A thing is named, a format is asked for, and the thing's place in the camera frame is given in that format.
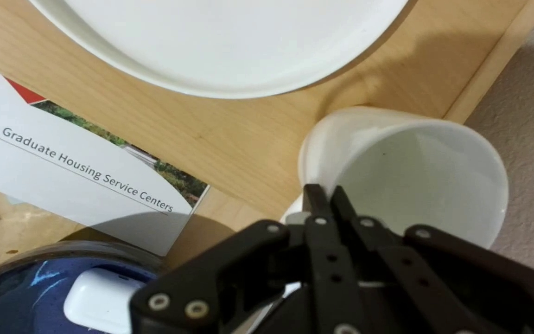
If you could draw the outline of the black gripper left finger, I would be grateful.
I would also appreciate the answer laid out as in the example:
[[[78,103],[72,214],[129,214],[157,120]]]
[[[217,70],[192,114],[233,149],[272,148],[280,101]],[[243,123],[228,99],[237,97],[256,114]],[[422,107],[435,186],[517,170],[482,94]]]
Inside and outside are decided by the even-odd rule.
[[[228,334],[274,303],[261,334],[365,334],[358,277],[343,242],[354,209],[343,188],[304,186],[300,224],[257,220],[161,274],[129,300],[133,334]]]

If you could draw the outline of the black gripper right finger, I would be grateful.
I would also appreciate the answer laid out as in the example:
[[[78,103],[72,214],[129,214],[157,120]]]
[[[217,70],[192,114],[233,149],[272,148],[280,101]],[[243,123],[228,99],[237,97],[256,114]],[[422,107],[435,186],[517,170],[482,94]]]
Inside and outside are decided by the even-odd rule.
[[[359,214],[335,186],[330,198],[361,290],[389,296],[415,334],[534,334],[534,268],[430,224],[402,235]]]

